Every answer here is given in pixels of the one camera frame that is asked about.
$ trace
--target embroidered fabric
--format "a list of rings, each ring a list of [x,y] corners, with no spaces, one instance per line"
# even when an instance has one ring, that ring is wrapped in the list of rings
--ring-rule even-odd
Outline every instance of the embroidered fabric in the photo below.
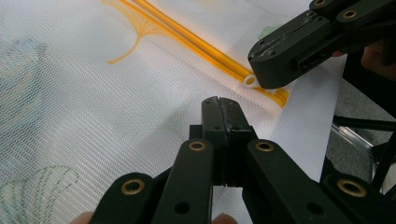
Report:
[[[273,133],[292,85],[248,89],[249,73],[238,78],[230,66],[248,71],[262,29],[307,1],[289,9],[287,1],[149,1],[221,52],[216,61],[136,2],[0,0],[1,223],[67,223],[93,211],[119,176],[160,174],[211,96],[240,103],[260,138]],[[193,3],[199,22],[189,20]],[[223,20],[211,24],[218,10]],[[249,223],[240,189],[215,188],[213,203],[213,216]]]

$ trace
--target hole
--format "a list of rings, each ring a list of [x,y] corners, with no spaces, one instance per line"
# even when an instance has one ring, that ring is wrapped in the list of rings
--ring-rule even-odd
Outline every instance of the hole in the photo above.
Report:
[[[273,146],[267,144],[267,143],[263,143],[263,142],[259,142],[256,144],[256,148],[260,151],[264,151],[264,152],[269,152],[274,150]]]
[[[274,56],[274,55],[276,55],[276,51],[268,50],[268,55]]]
[[[190,205],[188,203],[177,203],[175,205],[175,212],[179,215],[187,214],[190,211]]]
[[[345,183],[344,188],[346,188],[349,191],[359,192],[358,187],[356,187],[355,185],[349,184],[349,183]]]
[[[247,79],[246,84],[247,84],[247,85],[251,85],[251,84],[254,83],[254,81],[255,81],[254,77],[250,77],[250,78]]]
[[[189,144],[189,148],[194,151],[201,151],[204,150],[206,145],[202,142],[191,142]]]
[[[352,180],[339,179],[337,181],[337,187],[344,193],[353,197],[362,198],[367,195],[366,189],[359,183]]]
[[[353,18],[353,17],[355,17],[356,15],[358,15],[358,12],[357,11],[355,11],[355,10],[350,10],[350,11],[347,11],[346,13],[344,13],[344,18],[345,19],[350,19],[350,18]]]
[[[122,193],[126,195],[134,195],[139,193],[145,187],[145,182],[141,179],[130,179],[121,186]]]
[[[139,189],[139,187],[140,187],[140,184],[139,184],[139,183],[137,183],[137,182],[132,182],[132,183],[130,183],[130,184],[128,184],[128,185],[126,186],[126,189],[129,190],[129,191],[132,191],[132,190],[137,190],[137,189]]]
[[[326,2],[325,0],[317,0],[317,1],[314,3],[314,5],[315,5],[315,6],[320,6],[320,5],[323,5],[325,2]]]
[[[308,209],[311,213],[315,215],[323,215],[323,208],[317,203],[309,203],[306,205],[306,209]]]

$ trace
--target ginkgo leaf embroidery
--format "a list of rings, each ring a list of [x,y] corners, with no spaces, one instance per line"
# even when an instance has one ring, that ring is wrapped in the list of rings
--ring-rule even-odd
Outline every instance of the ginkgo leaf embroidery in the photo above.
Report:
[[[142,17],[138,13],[132,11],[131,9],[125,7],[117,0],[103,0],[102,3],[107,6],[114,7],[116,10],[121,12],[128,20],[128,22],[134,27],[136,31],[136,40],[132,47],[126,51],[123,55],[119,58],[107,61],[110,64],[117,63],[130,55],[136,49],[137,45],[139,44],[140,40],[147,35],[166,35],[160,27],[158,27],[155,23],[147,20],[146,18]]]
[[[51,166],[0,186],[0,223],[50,223],[57,198],[77,181],[72,168]]]

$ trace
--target yellow stripe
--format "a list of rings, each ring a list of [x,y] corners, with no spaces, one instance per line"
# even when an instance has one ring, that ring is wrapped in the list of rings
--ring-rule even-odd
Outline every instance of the yellow stripe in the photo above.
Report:
[[[195,35],[176,21],[173,21],[168,16],[161,13],[156,7],[147,3],[145,0],[120,0],[122,3],[131,7],[133,10],[140,13],[146,19],[156,23],[158,26],[162,27],[170,36],[172,36],[177,41],[181,42],[183,45],[188,47],[190,50],[198,54],[200,57],[208,61],[209,63],[216,66],[218,69],[224,73],[230,75],[231,77],[243,82],[245,77],[253,74],[252,71],[247,70],[244,66],[237,63],[224,53],[220,52],[218,49],[206,43],[199,36]],[[140,7],[132,4],[130,1],[134,1]],[[278,105],[283,107],[289,97],[289,93],[283,89],[276,90],[276,94],[271,94],[266,92],[261,88],[255,89],[265,96],[274,100]]]

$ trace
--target white mesh fabric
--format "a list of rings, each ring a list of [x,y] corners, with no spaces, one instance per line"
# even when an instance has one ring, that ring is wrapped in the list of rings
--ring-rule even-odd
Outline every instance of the white mesh fabric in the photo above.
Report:
[[[101,1],[0,0],[0,223],[66,223],[121,175],[160,174],[207,97],[237,101],[270,136],[279,105],[170,36],[107,62],[137,38]],[[247,223],[243,208],[240,190],[216,188],[214,216]]]

